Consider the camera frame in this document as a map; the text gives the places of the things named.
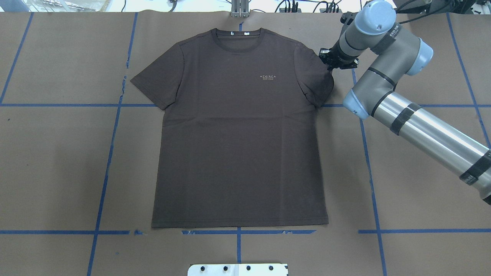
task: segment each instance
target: t-shirt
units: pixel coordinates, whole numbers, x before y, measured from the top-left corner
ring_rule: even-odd
[[[311,49],[213,29],[131,82],[165,110],[153,228],[327,224],[315,118],[334,82]]]

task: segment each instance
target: white metal plate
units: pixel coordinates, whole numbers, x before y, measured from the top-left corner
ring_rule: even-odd
[[[288,276],[288,264],[191,265],[188,276]]]

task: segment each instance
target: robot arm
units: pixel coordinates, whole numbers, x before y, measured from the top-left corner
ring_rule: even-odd
[[[395,22],[384,0],[369,2],[357,15],[344,18],[339,40],[319,57],[334,68],[356,68],[357,57],[370,48],[379,55],[343,101],[361,119],[387,126],[457,174],[491,205],[491,151],[419,105],[393,91],[404,75],[415,75],[430,62],[433,50]]]

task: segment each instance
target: light blue joint cap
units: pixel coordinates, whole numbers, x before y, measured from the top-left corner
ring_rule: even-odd
[[[351,89],[344,98],[343,106],[346,107],[349,111],[353,112],[353,114],[355,114],[356,116],[360,117],[362,120],[368,118],[367,111],[356,97],[353,89]]]
[[[433,49],[426,44],[423,39],[419,39],[419,52],[416,60],[412,64],[411,69],[406,73],[407,75],[414,76],[421,72],[423,68],[430,62],[433,57]]]
[[[385,33],[395,22],[396,11],[384,0],[369,2],[355,17],[356,28],[368,35]]]

